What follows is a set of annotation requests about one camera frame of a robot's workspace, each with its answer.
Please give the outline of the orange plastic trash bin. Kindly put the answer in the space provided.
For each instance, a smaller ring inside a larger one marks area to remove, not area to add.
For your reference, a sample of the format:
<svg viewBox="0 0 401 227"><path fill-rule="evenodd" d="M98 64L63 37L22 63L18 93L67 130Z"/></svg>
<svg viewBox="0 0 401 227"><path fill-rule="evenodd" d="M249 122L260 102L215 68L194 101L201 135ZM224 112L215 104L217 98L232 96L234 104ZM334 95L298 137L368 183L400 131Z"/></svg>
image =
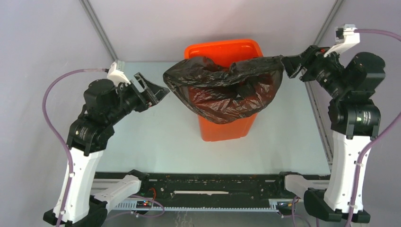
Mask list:
<svg viewBox="0 0 401 227"><path fill-rule="evenodd" d="M235 39L192 44L184 50L184 58L204 56L216 64L229 67L236 61L262 57L258 43L252 39ZM222 141L245 137L251 129L257 114L227 124L216 124L198 116L200 134L204 141Z"/></svg>

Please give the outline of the black plastic trash bag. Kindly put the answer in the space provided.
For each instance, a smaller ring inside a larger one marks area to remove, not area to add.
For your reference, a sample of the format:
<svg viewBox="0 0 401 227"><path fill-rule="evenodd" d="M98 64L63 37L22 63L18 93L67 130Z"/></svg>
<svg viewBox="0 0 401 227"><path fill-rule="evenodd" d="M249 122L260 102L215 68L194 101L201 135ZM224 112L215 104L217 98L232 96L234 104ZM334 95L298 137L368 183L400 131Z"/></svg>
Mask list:
<svg viewBox="0 0 401 227"><path fill-rule="evenodd" d="M281 56L233 62L229 67L199 56L182 60L163 80L192 112L216 124L227 124L264 110L280 88Z"/></svg>

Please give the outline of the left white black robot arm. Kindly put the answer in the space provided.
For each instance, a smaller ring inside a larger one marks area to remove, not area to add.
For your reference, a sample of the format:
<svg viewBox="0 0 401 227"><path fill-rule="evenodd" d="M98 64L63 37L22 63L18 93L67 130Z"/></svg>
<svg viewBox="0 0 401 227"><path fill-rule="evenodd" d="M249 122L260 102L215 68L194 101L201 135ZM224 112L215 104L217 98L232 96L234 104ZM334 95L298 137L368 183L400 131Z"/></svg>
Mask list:
<svg viewBox="0 0 401 227"><path fill-rule="evenodd" d="M43 220L50 225L66 227L99 227L109 212L127 197L144 197L149 192L145 174L127 173L106 190L91 194L97 165L114 135L114 125L131 112L143 112L158 104L168 93L142 74L134 75L142 87L139 91L124 74L108 75L88 85L85 104L61 144L67 155L67 169L56 206L45 212Z"/></svg>

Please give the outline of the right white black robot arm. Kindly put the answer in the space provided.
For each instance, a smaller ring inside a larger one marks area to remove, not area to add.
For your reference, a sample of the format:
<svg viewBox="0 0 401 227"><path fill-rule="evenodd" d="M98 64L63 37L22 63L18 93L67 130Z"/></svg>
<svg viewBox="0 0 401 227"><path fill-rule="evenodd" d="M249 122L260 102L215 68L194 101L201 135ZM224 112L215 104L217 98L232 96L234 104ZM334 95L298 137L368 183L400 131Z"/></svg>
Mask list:
<svg viewBox="0 0 401 227"><path fill-rule="evenodd" d="M367 224L370 215L363 208L362 186L366 158L381 121L371 96L385 78L385 62L370 52L357 53L347 66L339 58L328 47L311 45L302 54L281 60L290 78L316 81L331 96L328 114L334 152L327 187L298 173L283 172L275 192L282 198L292 193L302 198L307 213L320 220Z"/></svg>

